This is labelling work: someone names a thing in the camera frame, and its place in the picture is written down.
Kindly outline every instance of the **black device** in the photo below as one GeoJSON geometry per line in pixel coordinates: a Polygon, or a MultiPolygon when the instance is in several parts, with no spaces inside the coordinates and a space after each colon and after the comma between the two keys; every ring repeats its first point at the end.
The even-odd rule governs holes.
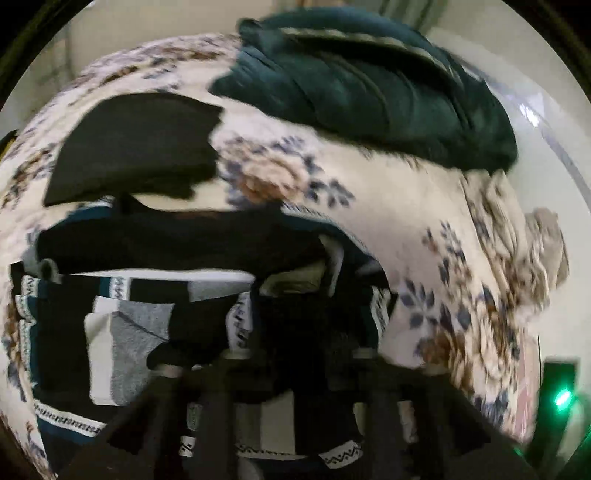
{"type": "MultiPolygon", "coordinates": [[[[447,375],[386,363],[358,349],[327,370],[327,391],[367,404],[359,480],[538,478],[511,442],[482,417],[447,375]],[[418,443],[405,443],[400,400],[413,404],[418,443]]],[[[277,369],[264,351],[226,351],[211,366],[182,371],[166,366],[144,392],[84,447],[60,480],[235,480],[234,402],[257,403],[274,394],[277,369]],[[186,405],[202,407],[193,457],[178,456],[186,405]]]]}

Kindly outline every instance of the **pile of clothes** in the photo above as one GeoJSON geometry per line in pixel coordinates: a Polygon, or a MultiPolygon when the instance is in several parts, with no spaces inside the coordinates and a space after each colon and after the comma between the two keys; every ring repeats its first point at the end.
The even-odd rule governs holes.
{"type": "Polygon", "coordinates": [[[209,91],[264,113],[461,170],[507,170],[517,143],[483,80],[400,22],[352,7],[239,24],[229,75],[209,91]]]}
{"type": "MultiPolygon", "coordinates": [[[[126,195],[40,232],[11,275],[23,362],[57,474],[152,370],[206,368],[265,329],[263,347],[298,372],[276,394],[294,392],[296,457],[307,461],[285,469],[312,462],[319,475],[354,476],[362,436],[353,404],[327,395],[322,366],[343,349],[377,348],[397,295],[363,244],[330,219],[287,203],[162,212],[126,195]],[[152,270],[121,270],[138,268],[152,270]],[[336,461],[335,449],[356,455],[336,461]]],[[[260,468],[270,462],[253,446],[240,451],[260,468]]]]}

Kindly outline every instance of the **laundry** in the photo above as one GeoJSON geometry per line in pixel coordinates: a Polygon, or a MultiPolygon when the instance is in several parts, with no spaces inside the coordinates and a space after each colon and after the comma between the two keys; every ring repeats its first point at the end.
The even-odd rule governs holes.
{"type": "Polygon", "coordinates": [[[445,167],[492,173],[517,159],[485,82],[403,23],[327,7],[242,20],[238,31],[242,50],[214,95],[445,167]]]}
{"type": "Polygon", "coordinates": [[[216,151],[208,137],[220,112],[218,106],[172,93],[134,93],[101,102],[65,140],[44,205],[121,193],[191,198],[192,184],[216,174],[216,151]]]}
{"type": "Polygon", "coordinates": [[[318,234],[290,227],[278,205],[247,211],[160,212],[123,196],[102,213],[108,216],[70,219],[41,232],[23,257],[27,272],[42,277],[46,264],[57,265],[65,274],[220,268],[261,278],[309,264],[325,252],[318,234]]]}
{"type": "MultiPolygon", "coordinates": [[[[304,217],[289,204],[246,212],[160,212],[128,196],[111,204],[79,209],[41,232],[33,250],[43,252],[43,261],[11,267],[23,363],[52,468],[59,473],[141,392],[159,365],[207,368],[227,348],[248,348],[252,332],[259,331],[261,346],[275,356],[279,379],[268,400],[287,390],[294,395],[296,462],[284,468],[308,472],[306,478],[354,478],[362,468],[355,462],[362,458],[363,437],[353,399],[324,395],[323,365],[355,348],[377,348],[397,299],[363,244],[323,215],[307,209],[304,217]],[[58,236],[96,222],[78,239],[78,250],[59,246],[58,236]],[[246,223],[250,234],[242,235],[246,223]],[[109,245],[100,232],[114,228],[116,235],[123,224],[139,229],[127,237],[134,241],[140,230],[162,241],[158,235],[169,229],[170,241],[160,245],[175,250],[183,238],[186,250],[177,254],[187,257],[186,267],[201,270],[183,272],[183,280],[156,270],[152,278],[125,270],[116,276],[71,274],[97,265],[176,265],[174,257],[153,261],[155,250],[143,242],[121,256],[105,247],[95,250],[103,259],[90,262],[86,248],[109,245]],[[218,248],[228,250],[220,263],[218,248]],[[32,270],[46,275],[32,276],[32,270]],[[326,425],[322,432],[310,429],[318,415],[326,425]]],[[[183,446],[190,444],[187,435],[181,455],[190,449],[183,446]]],[[[247,444],[238,445],[237,454],[268,470],[268,478],[278,472],[272,459],[290,459],[247,444]]]]}

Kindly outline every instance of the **green led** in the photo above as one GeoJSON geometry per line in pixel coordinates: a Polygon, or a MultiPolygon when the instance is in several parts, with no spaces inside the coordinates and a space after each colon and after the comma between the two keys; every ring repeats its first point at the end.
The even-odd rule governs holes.
{"type": "Polygon", "coordinates": [[[556,395],[556,398],[554,399],[554,403],[555,405],[558,407],[558,409],[560,411],[564,410],[565,408],[568,408],[568,406],[570,405],[570,401],[573,398],[573,394],[568,391],[568,390],[561,390],[558,395],[556,395]]]}

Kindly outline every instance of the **beige cloth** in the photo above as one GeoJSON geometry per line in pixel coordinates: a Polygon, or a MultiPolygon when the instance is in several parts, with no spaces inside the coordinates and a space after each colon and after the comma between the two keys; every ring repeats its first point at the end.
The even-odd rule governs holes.
{"type": "Polygon", "coordinates": [[[525,323],[548,305],[569,275],[558,217],[546,208],[524,215],[503,171],[473,171],[463,182],[472,220],[499,289],[525,323]]]}

